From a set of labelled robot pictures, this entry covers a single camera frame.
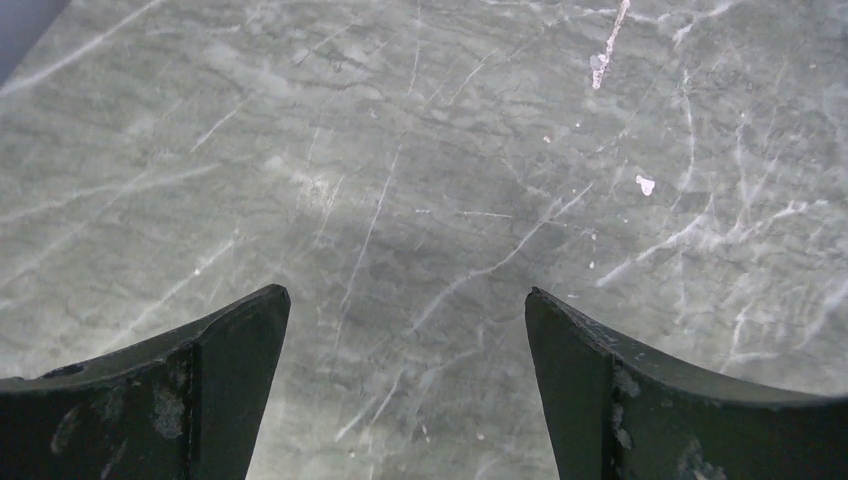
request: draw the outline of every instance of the gray stone floor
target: gray stone floor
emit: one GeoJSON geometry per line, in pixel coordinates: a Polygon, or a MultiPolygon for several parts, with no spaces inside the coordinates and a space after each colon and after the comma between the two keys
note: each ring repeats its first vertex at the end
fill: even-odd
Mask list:
{"type": "Polygon", "coordinates": [[[275,282],[249,478],[550,479],[538,285],[848,392],[847,35],[836,0],[74,1],[0,90],[0,375],[275,282]]]}

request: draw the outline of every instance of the white speck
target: white speck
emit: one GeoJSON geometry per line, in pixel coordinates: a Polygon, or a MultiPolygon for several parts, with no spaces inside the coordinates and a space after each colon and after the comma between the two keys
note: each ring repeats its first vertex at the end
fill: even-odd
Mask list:
{"type": "Polygon", "coordinates": [[[651,195],[651,193],[654,191],[654,185],[656,185],[656,182],[654,182],[653,180],[649,180],[643,177],[642,175],[636,175],[636,183],[638,183],[639,186],[642,187],[642,193],[646,197],[651,195]]]}

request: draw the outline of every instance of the scuff mark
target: scuff mark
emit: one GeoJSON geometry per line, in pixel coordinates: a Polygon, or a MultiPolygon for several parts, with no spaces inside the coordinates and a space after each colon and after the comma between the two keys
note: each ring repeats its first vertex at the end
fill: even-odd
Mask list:
{"type": "Polygon", "coordinates": [[[636,380],[633,380],[633,377],[630,376],[630,373],[622,367],[616,365],[613,367],[613,387],[617,388],[623,393],[630,395],[631,397],[638,397],[641,390],[639,389],[639,384],[636,383],[636,380]]]}
{"type": "Polygon", "coordinates": [[[727,480],[724,469],[704,461],[701,442],[693,438],[677,461],[677,480],[727,480]]]}
{"type": "Polygon", "coordinates": [[[173,440],[183,434],[183,402],[164,388],[153,390],[153,428],[159,435],[173,440]]]}
{"type": "Polygon", "coordinates": [[[68,443],[71,441],[71,435],[73,435],[74,430],[77,426],[79,426],[79,420],[77,419],[79,411],[79,405],[72,408],[65,414],[64,417],[62,417],[62,421],[59,422],[59,425],[56,427],[56,432],[53,434],[53,439],[50,441],[50,451],[52,451],[54,455],[61,455],[68,447],[68,443]]]}
{"type": "Polygon", "coordinates": [[[123,385],[112,388],[92,402],[92,409],[100,415],[103,421],[114,424],[124,413],[125,393],[126,387],[123,385]]]}
{"type": "Polygon", "coordinates": [[[627,433],[627,430],[621,427],[621,423],[624,421],[624,407],[621,405],[614,403],[612,405],[612,429],[615,433],[615,439],[618,440],[618,443],[621,444],[627,450],[633,449],[633,439],[630,438],[630,434],[627,433]]]}
{"type": "Polygon", "coordinates": [[[171,370],[171,378],[174,379],[174,382],[177,384],[177,388],[182,388],[185,385],[186,380],[188,379],[188,362],[182,361],[178,362],[176,368],[171,370]]]}
{"type": "Polygon", "coordinates": [[[106,466],[103,467],[103,471],[100,472],[100,480],[105,480],[106,477],[109,476],[109,472],[111,472],[112,468],[114,468],[115,465],[118,462],[121,461],[121,457],[124,456],[124,452],[126,450],[127,450],[127,439],[124,439],[123,443],[121,443],[121,446],[118,447],[118,449],[115,450],[115,453],[112,454],[112,458],[109,459],[109,463],[107,463],[106,466]]]}

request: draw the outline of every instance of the marble countertop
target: marble countertop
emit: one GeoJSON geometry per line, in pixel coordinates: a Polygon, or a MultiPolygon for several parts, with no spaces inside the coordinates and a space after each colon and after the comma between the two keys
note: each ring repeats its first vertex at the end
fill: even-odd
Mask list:
{"type": "Polygon", "coordinates": [[[846,52],[837,0],[74,0],[0,89],[0,375],[279,283],[249,478],[554,478],[537,285],[848,392],[846,52]]]}

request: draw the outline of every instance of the white vein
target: white vein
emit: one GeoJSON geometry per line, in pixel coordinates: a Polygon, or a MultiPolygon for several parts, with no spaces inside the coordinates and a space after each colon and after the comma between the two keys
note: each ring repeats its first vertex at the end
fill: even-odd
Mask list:
{"type": "Polygon", "coordinates": [[[377,217],[380,216],[380,212],[383,210],[383,201],[386,199],[386,192],[389,190],[389,184],[392,182],[392,176],[395,173],[395,165],[397,165],[402,148],[402,145],[399,146],[395,153],[395,159],[392,161],[392,166],[389,168],[389,175],[386,177],[386,183],[383,184],[383,191],[380,193],[380,199],[377,200],[377,208],[374,209],[374,215],[371,217],[371,224],[368,226],[368,233],[365,235],[365,241],[362,242],[362,249],[359,251],[359,258],[356,259],[356,265],[354,265],[353,272],[350,274],[350,280],[347,282],[347,289],[339,304],[339,309],[342,311],[342,315],[339,319],[339,332],[336,336],[337,347],[339,345],[339,340],[341,339],[342,323],[344,322],[344,317],[347,315],[349,308],[348,299],[350,298],[351,292],[353,292],[353,281],[356,280],[356,274],[359,272],[360,267],[362,267],[362,260],[365,258],[365,251],[368,249],[368,242],[371,240],[371,235],[374,233],[374,226],[377,224],[377,217]]]}
{"type": "Polygon", "coordinates": [[[238,111],[239,111],[239,109],[241,108],[241,106],[242,106],[243,104],[244,104],[244,101],[239,102],[239,104],[238,104],[238,105],[236,105],[236,107],[235,107],[235,108],[233,108],[233,109],[230,111],[230,113],[228,113],[228,114],[224,115],[223,117],[221,117],[221,119],[220,119],[220,120],[218,120],[217,122],[215,122],[215,125],[212,125],[212,128],[210,128],[208,132],[204,133],[203,135],[201,135],[201,137],[200,137],[200,138],[198,138],[198,139],[197,139],[197,142],[195,142],[194,146],[191,148],[191,150],[189,150],[189,153],[194,153],[194,151],[195,151],[195,150],[197,150],[198,148],[200,148],[200,146],[201,146],[201,145],[203,145],[204,143],[206,143],[206,141],[207,141],[207,140],[209,140],[209,138],[212,136],[212,134],[214,134],[214,133],[215,133],[215,130],[218,130],[218,128],[220,128],[220,127],[221,127],[221,125],[223,125],[224,123],[226,123],[226,122],[227,122],[227,120],[229,120],[230,118],[232,118],[232,117],[233,117],[233,115],[235,115],[235,114],[236,114],[236,112],[238,112],[238,111]]]}
{"type": "Polygon", "coordinates": [[[677,255],[677,276],[680,279],[680,298],[678,299],[678,305],[680,308],[680,317],[679,320],[683,318],[683,315],[686,313],[688,302],[686,301],[686,273],[683,268],[683,252],[680,252],[677,255]]]}
{"type": "Polygon", "coordinates": [[[686,25],[685,27],[680,28],[679,30],[677,30],[677,32],[675,32],[674,37],[673,37],[674,46],[677,47],[677,46],[680,45],[680,43],[683,41],[684,38],[686,38],[686,35],[692,30],[692,27],[694,27],[696,23],[698,23],[702,20],[705,20],[707,18],[710,18],[710,17],[716,17],[718,15],[721,15],[721,14],[727,12],[728,10],[730,10],[731,7],[735,6],[737,3],[740,3],[740,2],[739,1],[722,2],[718,5],[716,5],[716,7],[714,9],[710,10],[707,13],[696,14],[695,18],[692,20],[692,23],[686,25]]]}
{"type": "Polygon", "coordinates": [[[493,218],[513,218],[512,215],[507,215],[503,213],[494,213],[494,212],[477,212],[477,211],[469,211],[469,210],[458,210],[456,212],[457,215],[469,215],[469,216],[480,216],[480,217],[493,217],[493,218]]]}
{"type": "Polygon", "coordinates": [[[430,316],[433,314],[433,312],[436,311],[436,309],[439,307],[439,305],[442,303],[442,301],[444,301],[444,299],[447,298],[448,295],[451,295],[453,292],[455,292],[460,286],[462,286],[463,284],[465,284],[469,280],[475,279],[475,278],[483,276],[483,275],[488,275],[488,274],[494,272],[495,270],[501,268],[502,266],[506,265],[507,263],[509,263],[509,261],[512,260],[515,257],[515,255],[517,255],[518,252],[521,251],[522,248],[524,248],[524,245],[528,241],[530,241],[531,238],[533,238],[533,235],[535,235],[536,232],[538,232],[540,228],[542,228],[548,222],[558,218],[560,215],[567,212],[571,207],[576,205],[577,202],[579,202],[583,198],[583,195],[585,195],[586,192],[588,192],[590,188],[592,188],[592,184],[589,184],[588,187],[586,187],[582,192],[580,192],[570,202],[563,205],[559,210],[556,210],[556,207],[560,203],[562,203],[561,199],[557,199],[556,201],[551,203],[551,205],[548,207],[548,210],[545,212],[545,214],[542,216],[542,218],[538,222],[536,222],[536,225],[534,225],[533,228],[531,228],[530,231],[527,232],[527,234],[524,235],[524,237],[521,239],[521,241],[518,242],[518,245],[514,249],[512,249],[512,251],[510,251],[509,254],[507,254],[507,256],[504,257],[501,261],[495,263],[494,265],[486,267],[486,268],[482,268],[482,269],[479,269],[479,270],[472,270],[472,271],[466,273],[465,275],[458,277],[453,282],[451,282],[450,285],[445,287],[441,292],[439,292],[435,297],[433,297],[433,299],[424,308],[424,310],[422,310],[421,313],[419,313],[418,316],[415,317],[412,320],[412,327],[410,328],[409,332],[407,332],[407,333],[411,333],[411,332],[418,330],[424,324],[424,322],[426,322],[427,319],[430,318],[430,316]]]}
{"type": "Polygon", "coordinates": [[[474,75],[477,75],[477,72],[479,72],[480,69],[483,68],[486,65],[486,60],[488,60],[489,57],[491,57],[496,51],[497,51],[497,48],[492,50],[491,52],[489,52],[488,55],[486,55],[485,57],[483,57],[482,60],[480,60],[480,63],[477,65],[477,68],[472,70],[471,73],[469,73],[468,76],[465,77],[465,81],[462,82],[462,85],[460,85],[459,88],[456,89],[456,92],[451,97],[450,101],[448,102],[448,105],[453,105],[453,102],[454,102],[454,100],[456,100],[456,97],[457,97],[457,95],[459,95],[459,92],[461,92],[462,89],[465,88],[466,85],[468,85],[468,82],[471,81],[471,78],[474,77],[474,75]]]}
{"type": "Polygon", "coordinates": [[[415,62],[412,64],[412,79],[409,81],[409,90],[406,96],[412,95],[412,87],[415,85],[415,77],[418,75],[418,57],[421,55],[421,0],[418,0],[418,14],[415,22],[415,62]]]}
{"type": "Polygon", "coordinates": [[[109,30],[106,30],[106,32],[94,37],[82,47],[71,52],[70,55],[60,59],[52,65],[28,77],[20,78],[14,82],[7,83],[5,86],[3,86],[2,89],[0,89],[0,97],[5,97],[6,95],[17,92],[18,90],[23,90],[38,85],[50,75],[53,75],[62,68],[65,68],[66,66],[84,57],[86,54],[92,52],[94,49],[100,46],[100,44],[103,43],[106,39],[114,35],[115,32],[132,23],[134,20],[146,13],[148,10],[157,7],[160,4],[165,3],[166,1],[168,0],[152,0],[151,2],[148,2],[143,7],[139,8],[138,10],[135,10],[134,12],[124,17],[124,19],[118,22],[114,27],[110,28],[109,30]]]}
{"type": "Polygon", "coordinates": [[[621,5],[618,8],[618,15],[615,17],[612,33],[607,39],[604,53],[598,55],[600,64],[592,67],[592,88],[595,90],[601,88],[601,82],[604,81],[604,73],[606,73],[607,66],[609,66],[610,59],[612,58],[613,49],[615,48],[615,39],[618,36],[619,30],[621,30],[621,24],[624,22],[624,17],[627,15],[628,8],[630,8],[630,0],[621,0],[621,5]]]}
{"type": "Polygon", "coordinates": [[[220,248],[218,248],[218,250],[212,253],[212,255],[210,255],[208,259],[201,262],[201,264],[198,265],[197,268],[192,269],[190,274],[171,285],[171,287],[167,291],[165,291],[165,293],[162,295],[162,297],[159,298],[159,300],[145,307],[144,310],[141,311],[141,314],[139,314],[139,316],[135,318],[135,320],[131,321],[129,325],[127,325],[123,330],[118,332],[118,334],[112,340],[103,345],[99,350],[98,356],[111,351],[124,338],[133,333],[136,328],[138,328],[140,325],[143,325],[150,318],[150,314],[161,308],[166,302],[173,298],[174,295],[176,295],[180,290],[182,290],[183,287],[185,287],[193,278],[200,275],[204,270],[209,268],[213,263],[215,263],[219,258],[221,258],[221,256],[228,250],[230,250],[233,245],[235,245],[235,239],[230,238],[220,248]]]}
{"type": "Polygon", "coordinates": [[[486,472],[488,472],[489,469],[492,468],[492,465],[497,463],[497,461],[498,457],[481,457],[477,465],[477,473],[474,475],[474,480],[485,480],[486,477],[488,477],[486,472]]]}
{"type": "Polygon", "coordinates": [[[685,190],[692,181],[695,171],[695,125],[692,120],[692,102],[689,101],[689,70],[683,70],[683,107],[686,112],[686,122],[689,125],[689,168],[680,180],[679,190],[685,190]]]}
{"type": "MultiPolygon", "coordinates": [[[[846,296],[848,296],[848,278],[844,279],[835,290],[825,297],[822,302],[818,318],[804,326],[804,333],[801,340],[795,345],[789,347],[789,350],[794,351],[804,348],[804,346],[806,346],[815,337],[815,335],[821,331],[825,323],[828,321],[828,315],[839,306],[846,296]]],[[[719,370],[722,373],[724,373],[732,364],[745,363],[757,359],[775,358],[780,354],[779,352],[738,352],[739,345],[742,342],[741,332],[748,320],[746,313],[751,306],[752,304],[749,303],[736,317],[737,323],[736,327],[733,329],[732,343],[730,345],[727,358],[719,370]]]]}
{"type": "Polygon", "coordinates": [[[427,99],[427,103],[425,103],[425,105],[429,105],[430,102],[432,102],[433,99],[436,98],[436,95],[438,95],[439,92],[441,92],[442,89],[445,88],[445,85],[447,85],[448,80],[450,80],[450,74],[453,72],[453,69],[456,67],[456,65],[459,63],[460,60],[462,60],[462,57],[457,55],[456,60],[454,60],[453,63],[451,63],[451,66],[448,67],[447,72],[445,72],[444,80],[442,80],[442,82],[439,83],[439,86],[436,87],[436,91],[433,92],[432,95],[430,95],[430,98],[427,99]]]}
{"type": "Polygon", "coordinates": [[[318,234],[315,235],[315,241],[312,242],[312,246],[315,246],[318,241],[321,239],[321,236],[324,235],[324,230],[327,229],[327,222],[330,220],[330,214],[333,213],[333,204],[336,202],[336,195],[339,193],[339,188],[342,186],[342,181],[344,181],[345,175],[342,175],[342,178],[336,183],[336,188],[333,189],[333,193],[330,195],[330,201],[327,202],[327,213],[324,215],[324,222],[321,223],[321,229],[318,230],[318,234]]]}
{"type": "Polygon", "coordinates": [[[378,46],[377,46],[377,48],[375,48],[373,52],[371,52],[371,53],[369,53],[369,54],[368,54],[368,60],[373,59],[373,58],[374,58],[374,55],[376,55],[376,54],[380,53],[380,51],[381,51],[381,50],[383,50],[383,48],[384,48],[386,45],[388,45],[388,44],[389,44],[389,42],[391,42],[392,40],[394,40],[394,39],[395,39],[395,37],[397,37],[398,35],[400,35],[400,34],[401,34],[401,32],[405,31],[405,30],[406,30],[406,27],[408,27],[408,26],[409,26],[409,24],[410,24],[410,23],[412,23],[412,22],[414,22],[414,21],[415,21],[415,19],[410,19],[408,22],[406,22],[406,23],[403,25],[403,27],[401,27],[401,29],[400,29],[400,30],[398,30],[398,31],[394,32],[393,34],[389,35],[389,38],[387,38],[386,40],[384,40],[384,41],[383,41],[383,43],[381,43],[380,45],[378,45],[378,46]]]}
{"type": "Polygon", "coordinates": [[[673,247],[677,246],[681,241],[684,241],[684,240],[692,237],[695,233],[698,232],[698,228],[700,227],[701,223],[706,220],[706,218],[707,218],[706,211],[709,210],[709,208],[712,206],[712,203],[713,203],[713,196],[710,195],[710,201],[709,201],[709,204],[707,205],[707,208],[705,209],[705,211],[703,213],[701,213],[700,215],[698,215],[698,217],[696,217],[694,220],[692,220],[692,222],[690,222],[689,225],[682,228],[680,231],[674,233],[673,235],[669,236],[665,241],[658,243],[658,244],[652,246],[651,248],[645,250],[644,252],[640,253],[638,256],[636,256],[636,258],[627,259],[625,262],[621,263],[620,265],[618,265],[617,267],[612,269],[612,271],[610,271],[608,274],[599,278],[595,282],[595,285],[598,286],[598,287],[604,287],[607,284],[609,284],[610,282],[612,282],[613,280],[616,280],[617,278],[619,278],[622,274],[624,274],[624,272],[629,270],[630,267],[632,267],[634,264],[637,264],[637,263],[644,261],[646,258],[650,257],[651,255],[653,255],[654,253],[656,253],[659,250],[673,248],[673,247]]]}
{"type": "Polygon", "coordinates": [[[377,411],[374,413],[374,417],[371,418],[371,423],[369,423],[369,426],[374,425],[374,423],[377,422],[377,419],[380,418],[380,415],[383,414],[383,410],[386,409],[386,406],[389,404],[389,401],[391,401],[392,396],[397,391],[397,387],[400,384],[400,377],[402,375],[403,375],[403,370],[399,370],[397,375],[395,375],[395,381],[392,384],[392,388],[389,389],[389,393],[386,394],[386,398],[384,398],[383,402],[380,404],[380,406],[377,407],[377,411]]]}
{"type": "Polygon", "coordinates": [[[746,204],[750,197],[748,195],[748,175],[745,172],[745,165],[742,161],[744,152],[742,151],[742,128],[740,125],[736,128],[736,149],[733,152],[733,160],[736,161],[736,166],[739,168],[739,196],[742,197],[743,203],[746,204]]]}
{"type": "Polygon", "coordinates": [[[130,181],[129,183],[120,183],[120,184],[107,184],[107,185],[98,185],[97,187],[86,188],[83,190],[73,191],[70,194],[64,196],[63,198],[59,198],[56,200],[48,200],[46,202],[42,202],[34,207],[18,210],[16,212],[8,213],[2,217],[0,217],[0,225],[4,223],[10,223],[22,218],[30,217],[32,215],[37,215],[39,213],[45,212],[47,210],[52,210],[54,208],[62,208],[70,203],[73,203],[78,200],[83,200],[88,197],[92,197],[99,193],[111,192],[118,190],[123,192],[123,195],[130,193],[138,193],[144,190],[148,190],[154,187],[161,187],[163,185],[168,185],[172,183],[177,183],[186,178],[195,177],[198,175],[203,175],[211,170],[218,168],[220,164],[211,164],[205,165],[200,168],[188,170],[186,172],[181,172],[176,175],[171,175],[168,177],[148,181],[141,182],[138,178],[130,181]]]}
{"type": "Polygon", "coordinates": [[[377,403],[376,395],[374,397],[371,397],[371,400],[369,400],[368,403],[366,403],[365,406],[362,407],[362,410],[360,410],[359,413],[356,414],[356,416],[354,416],[349,422],[347,422],[345,426],[339,429],[339,432],[336,433],[336,442],[338,442],[345,435],[347,435],[347,432],[349,432],[351,428],[356,426],[356,424],[359,423],[360,420],[362,420],[362,417],[365,416],[365,413],[368,411],[368,409],[370,409],[375,403],[377,403]]]}
{"type": "MultiPolygon", "coordinates": [[[[307,175],[309,175],[309,168],[312,166],[312,151],[315,149],[315,142],[318,141],[318,135],[321,133],[321,120],[324,118],[324,109],[326,108],[327,103],[335,96],[336,94],[334,93],[330,96],[330,98],[325,100],[324,103],[321,105],[321,111],[318,112],[318,125],[315,126],[315,133],[312,134],[312,142],[309,144],[309,151],[306,153],[306,168],[303,169],[303,171],[307,175]]],[[[302,193],[302,190],[297,192],[297,201],[295,202],[294,206],[295,210],[300,209],[300,197],[302,193]]]]}
{"type": "MultiPolygon", "coordinates": [[[[368,12],[368,13],[369,13],[369,14],[371,14],[371,13],[373,13],[373,12],[374,12],[374,11],[376,11],[376,10],[377,10],[376,8],[375,8],[375,9],[372,9],[372,10],[371,10],[370,12],[368,12]]],[[[339,29],[338,29],[338,30],[336,30],[335,32],[331,33],[329,36],[325,37],[325,38],[324,38],[323,40],[321,40],[320,42],[318,42],[318,43],[316,43],[315,45],[313,45],[313,46],[312,46],[312,48],[310,48],[310,49],[309,49],[309,52],[307,52],[307,54],[306,54],[306,55],[305,55],[302,59],[300,59],[300,61],[299,61],[299,62],[297,62],[297,65],[300,65],[300,64],[302,64],[304,61],[306,61],[306,59],[307,59],[307,58],[309,58],[309,56],[310,56],[310,55],[312,55],[312,52],[314,52],[315,50],[317,50],[317,49],[321,48],[324,44],[326,44],[326,43],[327,43],[327,42],[329,42],[330,40],[332,40],[332,39],[334,39],[334,38],[338,37],[339,35],[341,35],[342,33],[346,32],[346,31],[350,30],[350,28],[351,28],[351,27],[353,27],[354,25],[356,25],[356,24],[357,24],[360,20],[362,20],[362,18],[360,18],[360,17],[356,17],[356,18],[354,18],[352,22],[348,23],[348,24],[347,24],[347,25],[345,25],[344,27],[339,28],[339,29]]]]}
{"type": "Polygon", "coordinates": [[[9,284],[12,280],[15,280],[16,278],[20,277],[20,276],[21,276],[21,275],[23,275],[24,273],[26,273],[26,272],[28,272],[28,271],[31,271],[31,270],[34,270],[35,268],[38,268],[38,266],[40,266],[40,265],[41,265],[41,262],[42,262],[42,261],[44,261],[44,259],[45,259],[45,258],[47,258],[48,256],[50,256],[53,252],[55,252],[55,251],[56,251],[56,250],[58,250],[60,247],[62,247],[63,245],[65,245],[65,243],[67,243],[67,242],[68,242],[68,241],[70,241],[71,239],[76,238],[76,237],[77,237],[77,235],[78,235],[78,234],[79,234],[79,233],[80,233],[80,232],[81,232],[84,228],[86,228],[86,227],[87,227],[87,226],[88,226],[88,225],[89,225],[92,221],[94,221],[97,217],[99,217],[99,216],[100,216],[103,212],[105,212],[106,210],[108,210],[108,209],[109,209],[109,207],[111,207],[111,206],[112,206],[115,202],[117,202],[119,199],[121,199],[124,195],[126,195],[127,193],[130,193],[130,192],[132,191],[132,187],[133,187],[133,186],[134,186],[134,185],[135,185],[135,184],[136,184],[139,180],[141,180],[141,178],[142,178],[142,177],[144,177],[145,175],[146,175],[146,173],[141,173],[140,175],[138,175],[137,177],[135,177],[134,179],[132,179],[131,181],[129,181],[126,185],[124,185],[124,187],[123,187],[123,188],[121,188],[121,190],[120,190],[120,191],[118,191],[118,193],[117,193],[116,195],[114,195],[112,198],[110,198],[110,199],[109,199],[109,201],[107,201],[107,202],[106,202],[103,206],[101,206],[100,208],[98,208],[98,209],[97,209],[97,210],[96,210],[96,211],[95,211],[95,212],[94,212],[91,216],[89,216],[89,217],[88,217],[85,221],[80,222],[79,224],[75,225],[73,228],[71,228],[71,230],[70,230],[68,233],[66,233],[65,235],[63,235],[63,236],[59,237],[59,239],[58,239],[58,240],[56,240],[56,241],[54,241],[54,242],[50,243],[50,244],[47,246],[47,248],[43,249],[43,250],[42,250],[42,251],[41,251],[38,255],[36,255],[34,258],[30,259],[28,262],[26,262],[25,264],[23,264],[23,265],[21,265],[20,267],[18,267],[18,269],[17,269],[17,270],[15,270],[15,272],[14,272],[14,273],[12,273],[12,275],[11,275],[11,276],[9,276],[9,277],[7,277],[6,279],[4,279],[4,280],[3,280],[2,285],[5,287],[5,286],[6,286],[6,285],[8,285],[8,284],[9,284]]]}

